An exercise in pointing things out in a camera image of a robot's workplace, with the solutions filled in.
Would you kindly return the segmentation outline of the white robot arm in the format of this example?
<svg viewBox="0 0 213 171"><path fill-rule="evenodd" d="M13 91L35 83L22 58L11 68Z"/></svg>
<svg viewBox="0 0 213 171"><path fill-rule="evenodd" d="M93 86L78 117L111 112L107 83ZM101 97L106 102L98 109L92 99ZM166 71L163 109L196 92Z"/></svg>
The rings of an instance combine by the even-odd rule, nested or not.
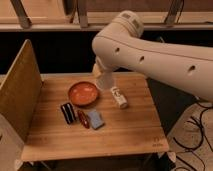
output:
<svg viewBox="0 0 213 171"><path fill-rule="evenodd" d="M119 67L143 73L167 85L213 102L213 48L147 41L141 18L122 11L93 39L105 72Z"/></svg>

